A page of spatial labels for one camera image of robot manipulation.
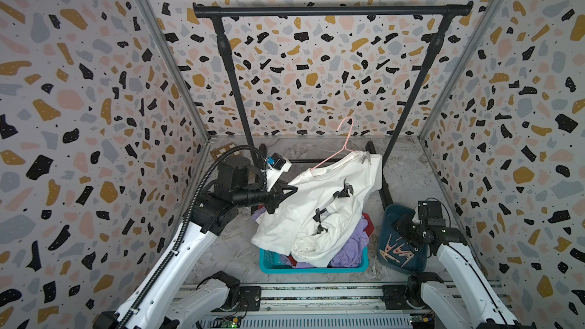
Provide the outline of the teal laundry basket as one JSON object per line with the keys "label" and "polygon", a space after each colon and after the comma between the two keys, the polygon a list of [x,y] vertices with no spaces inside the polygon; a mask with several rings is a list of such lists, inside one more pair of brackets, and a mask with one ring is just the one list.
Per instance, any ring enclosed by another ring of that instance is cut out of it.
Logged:
{"label": "teal laundry basket", "polygon": [[362,251],[362,262],[354,268],[294,268],[280,260],[280,255],[260,249],[259,267],[265,274],[359,274],[369,266],[368,248]]}

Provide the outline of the white printed t-shirt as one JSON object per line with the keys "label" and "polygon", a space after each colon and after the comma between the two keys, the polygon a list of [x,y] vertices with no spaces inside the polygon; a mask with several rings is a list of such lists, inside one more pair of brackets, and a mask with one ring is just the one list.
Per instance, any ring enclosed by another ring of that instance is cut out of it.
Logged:
{"label": "white printed t-shirt", "polygon": [[382,156],[371,154],[371,164],[361,164],[359,151],[323,168],[308,169],[289,184],[298,191],[283,201],[274,213],[261,214],[251,243],[265,251],[288,255],[296,238],[334,225],[335,218],[348,222],[351,234],[360,220],[365,202],[382,187]]}

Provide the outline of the purple garment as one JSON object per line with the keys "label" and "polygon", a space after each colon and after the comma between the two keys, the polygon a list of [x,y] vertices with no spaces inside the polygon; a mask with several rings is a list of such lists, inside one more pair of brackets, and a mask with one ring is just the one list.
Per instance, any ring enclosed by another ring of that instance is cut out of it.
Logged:
{"label": "purple garment", "polygon": [[281,255],[280,260],[294,268],[354,268],[362,262],[362,251],[370,242],[364,232],[366,222],[361,215],[356,221],[355,229],[350,234],[348,222],[337,225],[341,220],[335,218],[334,225],[324,223],[329,231],[317,233],[319,224],[312,222],[311,235],[299,235],[288,255]]}

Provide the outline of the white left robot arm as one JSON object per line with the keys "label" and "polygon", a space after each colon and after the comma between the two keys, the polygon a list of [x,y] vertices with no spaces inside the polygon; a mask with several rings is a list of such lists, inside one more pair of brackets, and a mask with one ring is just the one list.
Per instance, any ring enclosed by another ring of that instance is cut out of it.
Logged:
{"label": "white left robot arm", "polygon": [[95,328],[182,328],[196,325],[217,309],[250,310],[239,299],[240,282],[219,271],[191,294],[176,299],[190,271],[242,207],[272,214],[297,188],[280,177],[291,162],[253,146],[221,155],[202,176],[184,219],[163,256],[136,291],[116,310],[102,312]]}

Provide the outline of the aluminium corner profile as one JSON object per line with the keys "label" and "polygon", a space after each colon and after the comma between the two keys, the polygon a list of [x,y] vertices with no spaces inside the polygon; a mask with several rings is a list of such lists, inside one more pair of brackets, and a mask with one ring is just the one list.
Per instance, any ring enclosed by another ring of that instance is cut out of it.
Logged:
{"label": "aluminium corner profile", "polygon": [[179,94],[185,103],[185,107],[187,108],[191,119],[193,120],[194,129],[197,131],[197,134],[200,136],[200,138],[205,143],[208,143],[210,141],[210,135],[205,129],[204,122],[200,118],[199,112],[195,103],[193,102],[190,91],[185,84],[184,78],[181,76],[178,64],[175,61],[172,52],[170,51],[163,30],[158,25],[155,12],[153,11],[149,0],[136,0],[136,6],[143,16],[146,27],[148,27],[150,33],[152,34],[152,39],[161,53],[161,57],[166,64],[172,79],[175,82],[175,85],[178,87]]}
{"label": "aluminium corner profile", "polygon": [[487,31],[489,30],[492,21],[495,18],[495,15],[500,10],[500,7],[504,3],[505,0],[491,0],[486,7],[484,15],[481,17],[480,21],[478,22],[478,26],[473,31],[472,36],[469,38],[469,42],[467,43],[466,47],[464,48],[462,55],[460,56],[459,60],[456,62],[456,65],[446,82],[443,91],[441,92],[440,96],[435,103],[431,114],[429,115],[427,121],[425,122],[420,134],[418,135],[418,140],[423,143],[424,140],[430,135],[433,125],[437,118],[440,116],[440,112],[442,111],[443,107],[448,104],[449,96],[452,94],[453,90],[455,89],[459,79],[461,78],[462,74],[466,70],[468,63],[471,61],[473,54],[481,46],[483,43],[483,37],[486,35]]}

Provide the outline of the dark teal clothespin bin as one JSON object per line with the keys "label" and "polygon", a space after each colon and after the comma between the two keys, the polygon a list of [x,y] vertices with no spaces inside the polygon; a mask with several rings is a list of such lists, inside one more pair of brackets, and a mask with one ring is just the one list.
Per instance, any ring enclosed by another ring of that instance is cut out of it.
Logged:
{"label": "dark teal clothespin bin", "polygon": [[402,274],[425,271],[427,267],[427,247],[417,249],[410,245],[394,227],[403,216],[412,219],[415,211],[394,203],[385,209],[379,230],[379,244],[376,257],[382,266]]}

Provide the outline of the red garment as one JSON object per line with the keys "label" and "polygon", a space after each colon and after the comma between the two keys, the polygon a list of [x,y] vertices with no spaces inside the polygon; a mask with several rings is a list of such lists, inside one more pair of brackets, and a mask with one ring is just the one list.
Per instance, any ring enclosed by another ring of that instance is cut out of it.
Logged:
{"label": "red garment", "polygon": [[363,220],[367,223],[364,228],[364,232],[367,234],[368,237],[371,237],[375,230],[375,226],[373,225],[372,220],[370,219],[370,216],[367,213],[363,213],[362,217]]}

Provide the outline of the aluminium corner profile right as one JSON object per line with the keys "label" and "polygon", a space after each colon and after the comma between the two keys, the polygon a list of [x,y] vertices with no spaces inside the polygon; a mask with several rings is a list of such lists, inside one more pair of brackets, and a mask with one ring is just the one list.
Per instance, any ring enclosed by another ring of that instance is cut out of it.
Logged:
{"label": "aluminium corner profile right", "polygon": [[429,115],[427,121],[425,122],[420,134],[418,135],[418,140],[423,143],[424,140],[430,135],[433,125],[437,118],[440,116],[440,112],[442,111],[443,107],[448,104],[449,96],[452,94],[453,90],[455,89],[459,79],[461,78],[462,74],[466,70],[468,63],[471,61],[473,54],[481,46],[483,43],[483,37],[486,35],[487,31],[489,30],[492,21],[495,18],[495,15],[500,10],[500,7],[504,3],[505,0],[491,0],[486,7],[484,15],[481,17],[480,21],[478,22],[478,26],[473,31],[472,36],[469,38],[469,42],[467,43],[466,47],[464,48],[462,55],[460,56],[459,60],[456,62],[456,65],[446,82],[443,91],[441,92],[440,96],[435,103],[431,114]]}

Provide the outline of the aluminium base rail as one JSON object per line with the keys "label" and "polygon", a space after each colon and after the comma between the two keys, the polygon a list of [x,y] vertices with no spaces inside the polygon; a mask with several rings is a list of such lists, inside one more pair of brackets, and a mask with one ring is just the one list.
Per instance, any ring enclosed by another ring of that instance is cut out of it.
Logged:
{"label": "aluminium base rail", "polygon": [[129,328],[507,328],[492,301],[472,313],[455,284],[269,283],[184,285],[167,308],[146,299]]}

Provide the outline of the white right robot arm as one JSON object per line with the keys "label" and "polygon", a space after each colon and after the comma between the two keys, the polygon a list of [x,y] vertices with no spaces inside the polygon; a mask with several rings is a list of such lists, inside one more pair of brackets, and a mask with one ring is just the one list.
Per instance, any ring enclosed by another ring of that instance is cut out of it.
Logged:
{"label": "white right robot arm", "polygon": [[446,268],[463,303],[455,300],[437,274],[412,274],[406,285],[406,302],[428,307],[435,322],[445,328],[524,328],[498,297],[474,260],[460,230],[446,225],[439,201],[420,201],[418,222],[405,213],[392,224],[411,247],[427,247]]}

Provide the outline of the aluminium corner profile left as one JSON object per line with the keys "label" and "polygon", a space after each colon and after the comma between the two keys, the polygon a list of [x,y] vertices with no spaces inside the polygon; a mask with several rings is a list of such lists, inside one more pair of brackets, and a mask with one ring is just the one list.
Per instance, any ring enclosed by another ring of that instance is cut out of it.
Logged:
{"label": "aluminium corner profile left", "polygon": [[200,118],[199,112],[195,103],[193,102],[190,91],[185,84],[184,78],[181,76],[178,64],[175,61],[172,52],[170,51],[163,30],[158,25],[155,12],[153,11],[149,0],[136,0],[136,6],[143,16],[146,27],[148,27],[150,33],[152,34],[152,39],[161,53],[161,57],[166,64],[172,79],[175,82],[175,85],[178,87],[179,94],[185,103],[185,107],[187,108],[191,119],[193,120],[194,129],[197,131],[197,134],[200,136],[200,138],[205,143],[208,143],[210,141],[210,135],[205,129],[204,122]]}

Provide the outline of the wooden chessboard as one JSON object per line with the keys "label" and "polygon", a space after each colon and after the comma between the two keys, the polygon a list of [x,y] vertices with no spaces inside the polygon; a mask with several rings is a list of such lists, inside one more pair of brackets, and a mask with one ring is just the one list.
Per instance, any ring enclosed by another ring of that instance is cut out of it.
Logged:
{"label": "wooden chessboard", "polygon": [[210,155],[214,161],[220,156],[226,154],[229,150],[233,149],[236,145],[234,143],[228,143],[210,151]]}

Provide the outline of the dark grey clothes rack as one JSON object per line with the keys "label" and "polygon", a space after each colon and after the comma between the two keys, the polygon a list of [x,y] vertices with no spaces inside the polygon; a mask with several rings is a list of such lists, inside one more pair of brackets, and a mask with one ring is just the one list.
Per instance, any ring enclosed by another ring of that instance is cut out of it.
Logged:
{"label": "dark grey clothes rack", "polygon": [[437,32],[433,34],[427,48],[422,65],[416,81],[412,86],[412,90],[408,96],[408,100],[403,106],[403,111],[398,123],[392,131],[391,138],[386,146],[385,152],[382,155],[382,164],[386,165],[390,159],[390,155],[399,139],[400,133],[406,124],[408,115],[417,100],[417,96],[425,83],[425,79],[431,70],[434,60],[437,58],[440,50],[443,48],[446,39],[446,32],[451,26],[454,18],[466,17],[473,9],[474,4],[469,2],[466,5],[404,5],[404,6],[379,6],[379,7],[264,7],[264,8],[221,8],[221,7],[199,7],[193,6],[193,13],[199,19],[207,18],[212,22],[213,30],[216,35],[216,42],[219,50],[219,55],[222,59],[224,69],[229,78],[229,84],[232,89],[232,95],[236,102],[236,109],[239,114],[239,119],[244,130],[246,142],[249,146],[254,145],[254,138],[251,133],[251,128],[248,123],[246,109],[239,88],[239,80],[236,75],[236,67],[233,62],[232,48],[229,39],[225,32],[223,24],[224,18],[248,18],[248,17],[307,17],[307,16],[337,16],[337,15],[353,15],[353,16],[371,16],[371,15],[440,15],[442,17]]}

